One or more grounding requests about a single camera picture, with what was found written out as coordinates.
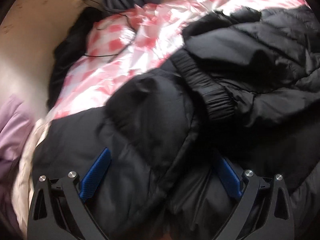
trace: red and white checkered plastic bag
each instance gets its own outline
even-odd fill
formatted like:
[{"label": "red and white checkered plastic bag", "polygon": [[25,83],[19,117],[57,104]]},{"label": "red and white checkered plastic bag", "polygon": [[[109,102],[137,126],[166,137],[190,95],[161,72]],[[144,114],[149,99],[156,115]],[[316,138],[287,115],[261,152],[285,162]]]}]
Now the red and white checkered plastic bag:
[{"label": "red and white checkered plastic bag", "polygon": [[[47,121],[103,106],[130,78],[159,67],[182,47],[181,30],[209,11],[217,9],[229,14],[241,6],[262,10],[304,4],[305,0],[170,0],[124,12],[137,33],[124,16],[101,20],[88,35],[86,53],[99,57],[83,56],[71,67]],[[101,57],[119,52],[116,57]]]}]

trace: lavender clothing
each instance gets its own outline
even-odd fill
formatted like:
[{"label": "lavender clothing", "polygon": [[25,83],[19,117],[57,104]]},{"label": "lavender clothing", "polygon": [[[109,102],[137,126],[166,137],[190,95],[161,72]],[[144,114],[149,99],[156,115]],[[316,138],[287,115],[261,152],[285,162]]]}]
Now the lavender clothing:
[{"label": "lavender clothing", "polygon": [[29,110],[16,96],[0,108],[0,212],[20,235],[19,224],[11,203],[11,189],[18,163],[34,125]]}]

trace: black puffer jacket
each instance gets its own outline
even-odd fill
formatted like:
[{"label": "black puffer jacket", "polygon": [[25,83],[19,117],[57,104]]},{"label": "black puffer jacket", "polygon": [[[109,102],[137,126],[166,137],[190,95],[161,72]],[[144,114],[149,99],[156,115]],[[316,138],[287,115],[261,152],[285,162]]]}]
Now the black puffer jacket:
[{"label": "black puffer jacket", "polygon": [[52,122],[33,180],[112,164],[86,204],[111,239],[211,239],[235,202],[211,168],[218,149],[260,176],[283,174],[297,235],[320,208],[320,24],[308,7],[216,12],[183,30],[160,69],[105,107]]}]

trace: black cord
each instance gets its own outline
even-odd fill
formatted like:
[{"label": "black cord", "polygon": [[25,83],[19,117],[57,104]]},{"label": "black cord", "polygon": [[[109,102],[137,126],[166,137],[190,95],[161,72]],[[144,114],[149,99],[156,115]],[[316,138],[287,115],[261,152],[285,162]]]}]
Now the black cord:
[{"label": "black cord", "polygon": [[[98,5],[100,5],[100,3],[98,3],[98,2],[96,2],[96,1],[94,1],[94,0],[89,0],[89,1],[94,2],[94,3],[98,4]],[[114,59],[116,56],[118,56],[119,54],[121,54],[124,50],[126,50],[126,49],[133,43],[133,41],[134,41],[135,38],[137,37],[137,32],[136,32],[136,30],[133,28],[133,26],[131,25],[130,19],[129,19],[129,17],[128,17],[127,15],[121,14],[121,13],[116,13],[116,12],[109,11],[109,10],[106,10],[106,9],[103,9],[103,10],[106,11],[106,12],[109,12],[109,13],[111,13],[111,14],[118,14],[118,15],[121,15],[121,16],[126,17],[126,20],[127,20],[128,25],[129,25],[129,28],[135,33],[134,38],[133,38],[126,46],[124,46],[124,48],[122,48],[121,51],[119,51],[119,53],[117,53],[117,54],[101,55],[101,56],[93,56],[93,55],[88,55],[88,54],[86,54],[86,53],[84,54],[84,56],[86,56],[86,57],[112,57],[112,56],[113,56],[113,58],[109,60],[109,62],[111,62],[111,61],[113,61],[113,59]],[[103,29],[96,29],[96,30],[102,31],[102,30],[104,30],[105,28],[107,28],[109,25],[107,25],[107,26],[104,27]]]}]

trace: cream colored garment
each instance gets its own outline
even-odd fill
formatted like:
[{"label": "cream colored garment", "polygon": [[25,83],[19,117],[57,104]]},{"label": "cream colored garment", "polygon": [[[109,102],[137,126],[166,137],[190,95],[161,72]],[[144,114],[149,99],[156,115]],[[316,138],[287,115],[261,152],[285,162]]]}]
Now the cream colored garment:
[{"label": "cream colored garment", "polygon": [[36,122],[23,149],[19,171],[12,188],[12,206],[24,239],[27,239],[29,208],[34,193],[31,177],[33,153],[47,136],[49,126],[43,119]]}]

